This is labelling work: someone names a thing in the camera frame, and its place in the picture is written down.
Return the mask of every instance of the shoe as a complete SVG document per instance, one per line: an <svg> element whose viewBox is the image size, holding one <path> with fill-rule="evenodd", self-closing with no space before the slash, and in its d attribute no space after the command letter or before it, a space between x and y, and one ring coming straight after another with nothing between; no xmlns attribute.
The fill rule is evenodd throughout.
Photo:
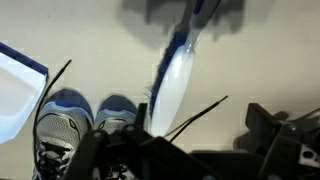
<svg viewBox="0 0 320 180"><path fill-rule="evenodd" d="M127 124L134 124L137 111L136 106L126 97L112 95L100 106L94 129L105 130L110 135Z"/></svg>
<svg viewBox="0 0 320 180"><path fill-rule="evenodd" d="M36 121L33 179L61 178L81 138L92 129L90 106L79 93L63 89L47 100Z"/></svg>

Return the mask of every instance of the black cable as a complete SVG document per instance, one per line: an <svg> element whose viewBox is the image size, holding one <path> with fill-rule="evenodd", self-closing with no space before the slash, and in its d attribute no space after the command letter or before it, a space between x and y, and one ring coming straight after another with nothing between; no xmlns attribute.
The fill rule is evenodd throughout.
<svg viewBox="0 0 320 180"><path fill-rule="evenodd" d="M222 98L220 101L214 103L213 105L209 106L207 109L201 111L200 113L198 113L197 115L191 117L190 119L188 119L186 122L184 122L183 124L181 124L180 126L178 126L177 128L175 128L173 131L171 131L170 133L168 133L166 136L169 136L170 134L172 134L173 132L177 131L178 129L180 129L182 126L182 129L180 129L179 132L177 132L177 134L175 134L169 142L173 142L191 123L193 123L195 120L197 120L198 118L200 118L201 116L205 115L206 113L208 113L209 111L211 111L212 109L214 109L215 107L217 107L222 101L226 100L228 98L228 96L225 96L224 98Z"/></svg>
<svg viewBox="0 0 320 180"><path fill-rule="evenodd" d="M64 66L63 68L58 72L58 74L53 78L53 80L50 82L50 84L48 85L47 89L45 90L45 92L43 93L42 98L39 101L39 105L35 114L35 120L33 123L33 151L36 151L36 136L37 136L37 122L38 122L38 117L39 117L39 113L41 110L41 107L43 105L44 100L46 99L46 96L48 95L51 87L56 83L56 81L60 78L60 76L63 74L63 72L67 69L67 67L69 66L69 64L72 62L72 60L70 59ZM37 165L37 154L33 154L34 155L34 164L36 166L37 169L39 169L38 165Z"/></svg>

